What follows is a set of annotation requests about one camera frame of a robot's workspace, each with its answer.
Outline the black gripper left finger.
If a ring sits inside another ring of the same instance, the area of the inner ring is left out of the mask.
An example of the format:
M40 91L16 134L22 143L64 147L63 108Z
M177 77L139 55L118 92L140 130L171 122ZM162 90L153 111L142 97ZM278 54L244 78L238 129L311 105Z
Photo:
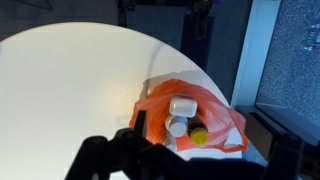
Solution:
M140 110L133 128L86 138L65 180L109 180L122 171L130 180L188 179L190 164L162 146L146 140L147 112Z

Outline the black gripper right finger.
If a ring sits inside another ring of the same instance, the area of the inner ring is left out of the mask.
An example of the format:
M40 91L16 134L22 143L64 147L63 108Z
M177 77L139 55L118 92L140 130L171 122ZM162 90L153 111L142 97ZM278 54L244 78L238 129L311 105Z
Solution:
M268 161L261 180L296 180L304 142L289 133L263 133L261 141L259 149Z

